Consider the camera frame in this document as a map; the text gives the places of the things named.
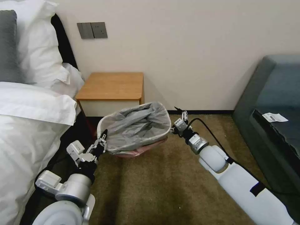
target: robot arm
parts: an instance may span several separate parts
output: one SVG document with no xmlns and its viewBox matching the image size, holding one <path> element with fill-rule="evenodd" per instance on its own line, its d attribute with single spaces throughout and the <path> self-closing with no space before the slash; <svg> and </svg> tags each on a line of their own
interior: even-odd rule
<svg viewBox="0 0 300 225">
<path fill-rule="evenodd" d="M 245 213 L 258 225 L 296 225 L 285 205 L 247 170 L 230 158 L 218 146 L 208 142 L 188 128 L 184 113 L 173 126 L 174 133 L 186 140 L 199 155 L 200 164 L 208 170 Z"/>
<path fill-rule="evenodd" d="M 79 141 L 74 141 L 67 147 L 67 152 L 78 169 L 65 183 L 60 183 L 61 178 L 48 170 L 38 177 L 36 186 L 53 194 L 58 202 L 46 207 L 33 225 L 88 224 L 95 205 L 95 197 L 90 193 L 90 187 L 95 180 L 98 158 L 106 149 L 106 138 L 107 130 L 85 153 Z"/>
</svg>

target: white paper tag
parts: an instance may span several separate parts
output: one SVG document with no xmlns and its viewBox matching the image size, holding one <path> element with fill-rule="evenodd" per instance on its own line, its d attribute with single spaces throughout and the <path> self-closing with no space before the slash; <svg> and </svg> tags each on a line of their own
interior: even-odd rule
<svg viewBox="0 0 300 225">
<path fill-rule="evenodd" d="M 273 113 L 265 113 L 262 115 L 268 122 L 287 122 L 288 120 L 284 118 L 282 115 L 279 113 L 273 114 Z"/>
</svg>

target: wooden tabletop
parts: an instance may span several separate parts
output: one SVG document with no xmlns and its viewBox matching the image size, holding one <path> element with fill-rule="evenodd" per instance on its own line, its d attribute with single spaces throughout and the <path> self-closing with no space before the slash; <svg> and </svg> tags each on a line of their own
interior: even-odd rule
<svg viewBox="0 0 300 225">
<path fill-rule="evenodd" d="M 90 75 L 76 99 L 139 100 L 142 94 L 142 72 L 97 72 Z"/>
</svg>

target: trash can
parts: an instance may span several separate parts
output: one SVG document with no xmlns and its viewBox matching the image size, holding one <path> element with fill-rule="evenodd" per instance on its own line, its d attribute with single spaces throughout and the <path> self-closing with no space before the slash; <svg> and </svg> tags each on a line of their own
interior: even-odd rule
<svg viewBox="0 0 300 225">
<path fill-rule="evenodd" d="M 171 120 L 159 102 L 123 109 L 103 117 L 97 136 L 107 129 L 106 151 L 121 157 L 135 157 L 166 141 Z"/>
</svg>

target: light switch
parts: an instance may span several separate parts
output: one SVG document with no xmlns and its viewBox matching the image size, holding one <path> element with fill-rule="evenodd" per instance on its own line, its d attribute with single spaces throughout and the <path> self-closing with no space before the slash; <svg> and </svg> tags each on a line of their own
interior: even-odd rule
<svg viewBox="0 0 300 225">
<path fill-rule="evenodd" d="M 94 22 L 91 23 L 94 38 L 107 38 L 105 22 Z"/>
<path fill-rule="evenodd" d="M 82 39 L 94 38 L 91 23 L 77 23 L 77 27 Z"/>
</svg>

